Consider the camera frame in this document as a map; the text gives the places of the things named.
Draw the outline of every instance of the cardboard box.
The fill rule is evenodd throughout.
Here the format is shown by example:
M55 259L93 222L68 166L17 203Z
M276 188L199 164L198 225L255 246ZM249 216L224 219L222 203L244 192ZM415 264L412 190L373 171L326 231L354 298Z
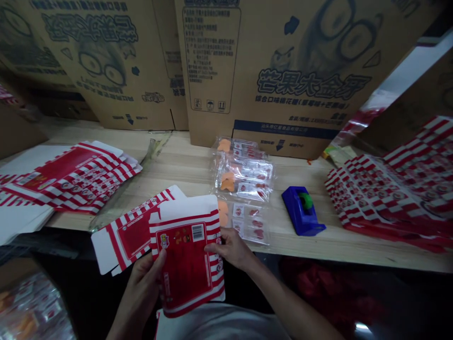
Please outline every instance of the cardboard box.
M373 120L358 135L359 142L387 153L413 139L437 115L453 116L453 48Z
M441 12L427 0L176 0L191 143L315 159Z
M47 137L14 109L0 106L0 159L45 142Z
M0 292L11 289L20 281L40 271L38 264L31 258L15 258L0 266Z
M187 130L173 1L23 6L105 128Z
M20 6L1 0L0 74L13 87L28 91L44 114L97 120L64 69L25 19Z

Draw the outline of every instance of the white shirt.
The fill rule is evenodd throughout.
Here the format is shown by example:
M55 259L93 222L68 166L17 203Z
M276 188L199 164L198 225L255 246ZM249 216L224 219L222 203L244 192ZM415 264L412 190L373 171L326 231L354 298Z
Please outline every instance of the white shirt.
M290 339L274 314L209 303L169 319L162 310L156 340Z

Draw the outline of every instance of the wooden work surface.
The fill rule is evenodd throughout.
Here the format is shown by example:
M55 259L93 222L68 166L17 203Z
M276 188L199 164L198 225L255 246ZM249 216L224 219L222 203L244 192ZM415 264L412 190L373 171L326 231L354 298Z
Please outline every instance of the wooden work surface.
M95 218L82 214L56 213L49 227L91 231L176 184L187 196L208 194L212 186L209 148L190 145L188 132L149 133L103 129L98 123L46 118L40 127L47 144L76 144L99 140L143 160L150 140L155 140L143 172L123 186ZM405 243L395 243L344 230L326 192L324 181L332 165L320 158L312 161L274 157L277 178L271 195L270 246L250 245L253 251L299 257L372 264L435 272L453 272L453 254L433 254ZM320 223L327 229L316 237L296 235L281 194L289 186L305 186L313 199Z

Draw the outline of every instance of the orange candy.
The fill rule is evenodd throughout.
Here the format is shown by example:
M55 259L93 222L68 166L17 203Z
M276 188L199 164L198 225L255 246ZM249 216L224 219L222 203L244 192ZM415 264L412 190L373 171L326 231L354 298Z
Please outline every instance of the orange candy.
M228 205L225 201L218 202L218 210L224 213L228 213Z
M228 139L222 139L217 147L219 151L225 151L226 153L230 152L231 142Z
M232 181L233 183L235 182L235 175L232 172L226 172L222 175L222 182L225 181L226 179Z
M225 201L218 201L218 219L221 227L228 224L228 205Z
M235 183L230 181L229 179L225 179L222 182L222 185L220 186L220 190L229 190L230 192L233 192L235 190Z
M218 219L221 227L226 227L228 224L228 215L223 212L218 212Z

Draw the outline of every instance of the clear plastic packaging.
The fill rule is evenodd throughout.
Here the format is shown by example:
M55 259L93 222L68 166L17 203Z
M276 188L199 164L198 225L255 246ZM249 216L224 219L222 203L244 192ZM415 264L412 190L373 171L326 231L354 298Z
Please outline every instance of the clear plastic packaging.
M61 295L43 273L1 292L0 307L0 339L75 339Z
M212 147L213 154L227 153L240 157L250 157L255 159L267 159L264 151L258 148L256 142L237 138L219 136Z
M217 163L214 193L269 202L274 176L269 161L225 155Z
M236 229L247 241L269 245L268 209L252 200L218 196L220 226Z

